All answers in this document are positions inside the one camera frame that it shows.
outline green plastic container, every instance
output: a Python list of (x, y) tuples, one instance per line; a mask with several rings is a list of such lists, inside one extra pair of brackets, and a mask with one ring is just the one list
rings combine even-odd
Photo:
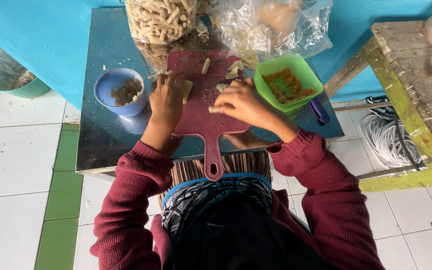
[[(290, 104), (281, 104), (273, 95), (268, 85), (264, 81), (262, 75), (271, 75), (279, 72), (285, 68), (289, 68), (291, 73), (301, 81), (302, 88), (312, 88), (316, 91), (316, 94), (310, 95), (301, 100), (295, 101)], [(275, 108), (287, 113), (304, 104), (311, 101), (315, 96), (324, 91), (323, 84), (318, 80), (315, 73), (311, 70), (308, 63), (304, 59), (294, 59), (294, 58), (277, 58), (273, 60), (266, 60), (260, 62), (256, 67), (256, 72), (254, 74), (254, 84), (258, 93), (267, 100)]]
[(30, 83), (22, 86), (20, 88), (11, 89), (11, 90), (0, 90), (1, 93), (8, 93), (13, 96), (17, 96), (20, 98), (30, 99), (36, 98), (44, 93), (48, 92), (50, 87), (43, 83), (38, 77), (32, 80)]

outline tiled floor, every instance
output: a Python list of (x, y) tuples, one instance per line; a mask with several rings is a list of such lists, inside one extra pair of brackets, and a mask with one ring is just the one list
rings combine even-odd
[[(354, 124), (366, 113), (338, 113), (346, 137), (330, 148), (354, 174), (381, 170), (375, 157), (368, 155), (361, 132)], [(77, 122), (78, 117), (79, 113), (53, 91), (33, 100), (0, 95), (0, 269), (34, 269), (61, 124)], [(71, 164), (60, 163), (57, 167), (65, 171)], [(291, 210), (305, 221), (301, 201), (306, 188), (295, 177), (274, 170), (272, 175), (273, 187), (288, 191)], [(109, 181), (84, 177), (75, 270), (98, 268), (98, 260), (89, 254), (89, 247), (96, 241), (94, 217), (110, 187)], [(373, 236), (385, 267), (432, 270), (432, 187), (368, 193), (367, 197)], [(148, 213), (160, 213), (156, 197), (149, 200)], [(52, 215), (62, 217), (58, 212)], [(56, 222), (49, 225), (61, 226), (65, 220), (73, 219), (53, 219)], [(57, 240), (51, 239), (54, 236), (49, 235), (47, 241)]]

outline maroon cutting board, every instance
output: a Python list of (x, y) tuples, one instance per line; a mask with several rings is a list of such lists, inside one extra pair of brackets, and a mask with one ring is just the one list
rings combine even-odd
[[(223, 175), (219, 137), (226, 133), (242, 133), (249, 124), (224, 114), (209, 113), (219, 95), (217, 84), (231, 84), (226, 79), (228, 68), (239, 57), (228, 56), (227, 50), (186, 50), (174, 51), (167, 56), (167, 70), (184, 75), (193, 83), (188, 102), (183, 105), (181, 120), (173, 132), (175, 136), (199, 136), (204, 140), (204, 174), (211, 181), (218, 181)], [(201, 74), (203, 65), (209, 58), (211, 65), (206, 74)], [(243, 72), (238, 71), (238, 79), (243, 80)]]

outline maroon knit sweater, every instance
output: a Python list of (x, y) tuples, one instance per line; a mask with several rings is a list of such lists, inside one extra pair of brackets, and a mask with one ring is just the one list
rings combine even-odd
[[(308, 188), (302, 207), (312, 236), (291, 218), (286, 190), (273, 192), (271, 217), (340, 269), (383, 270), (369, 227), (366, 196), (358, 179), (326, 149), (324, 138), (300, 129), (289, 143), (275, 143), (266, 150), (278, 172), (296, 176)], [(170, 160), (141, 142), (119, 159), (116, 180), (94, 219), (97, 242), (90, 252), (99, 258), (99, 269), (162, 268), (171, 241), (161, 215), (154, 217), (151, 231), (144, 225), (148, 197), (171, 186), (172, 167)]]

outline brown ground seasoning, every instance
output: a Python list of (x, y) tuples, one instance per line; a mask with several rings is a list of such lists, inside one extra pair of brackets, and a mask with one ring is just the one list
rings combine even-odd
[[(301, 81), (291, 73), (290, 68), (285, 68), (271, 75), (261, 75), (261, 77), (281, 104), (290, 104), (316, 94), (316, 91), (312, 88), (301, 88)], [(281, 83), (284, 83), (283, 88), (285, 90), (279, 88)]]

